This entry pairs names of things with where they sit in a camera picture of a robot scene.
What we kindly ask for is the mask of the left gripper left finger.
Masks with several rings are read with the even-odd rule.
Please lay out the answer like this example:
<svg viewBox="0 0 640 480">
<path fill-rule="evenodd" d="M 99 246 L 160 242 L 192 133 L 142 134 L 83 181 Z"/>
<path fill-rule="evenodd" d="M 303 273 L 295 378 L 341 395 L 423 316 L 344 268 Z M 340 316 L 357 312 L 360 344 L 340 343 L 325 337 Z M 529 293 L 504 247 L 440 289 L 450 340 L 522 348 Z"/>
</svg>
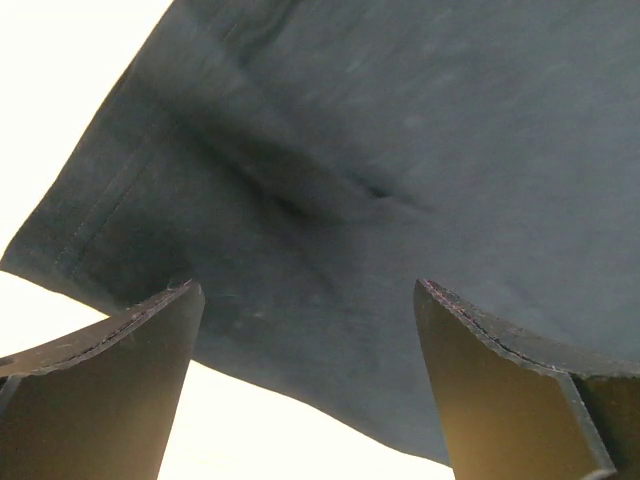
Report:
<svg viewBox="0 0 640 480">
<path fill-rule="evenodd" d="M 188 281 L 3 357 L 2 478 L 157 478 L 204 304 Z"/>
</svg>

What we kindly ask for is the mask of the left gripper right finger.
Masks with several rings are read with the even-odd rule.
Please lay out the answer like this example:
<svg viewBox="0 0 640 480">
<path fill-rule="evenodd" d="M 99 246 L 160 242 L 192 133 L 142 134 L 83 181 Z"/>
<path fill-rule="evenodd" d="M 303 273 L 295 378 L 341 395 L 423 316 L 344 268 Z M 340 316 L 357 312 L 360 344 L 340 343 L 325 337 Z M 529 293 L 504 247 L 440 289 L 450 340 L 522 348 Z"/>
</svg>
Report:
<svg viewBox="0 0 640 480">
<path fill-rule="evenodd" d="M 551 341 L 418 281 L 414 312 L 459 479 L 635 479 L 639 367 Z"/>
</svg>

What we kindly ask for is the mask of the black polo shirt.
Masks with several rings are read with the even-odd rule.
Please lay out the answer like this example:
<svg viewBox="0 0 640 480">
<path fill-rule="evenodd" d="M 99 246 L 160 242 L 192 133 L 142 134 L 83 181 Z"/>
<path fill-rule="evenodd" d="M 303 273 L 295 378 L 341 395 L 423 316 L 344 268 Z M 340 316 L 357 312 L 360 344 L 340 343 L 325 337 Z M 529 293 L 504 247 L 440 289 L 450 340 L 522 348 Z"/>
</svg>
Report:
<svg viewBox="0 0 640 480">
<path fill-rule="evenodd" d="M 176 1 L 1 267 L 444 462 L 418 278 L 639 357 L 639 5 Z"/>
</svg>

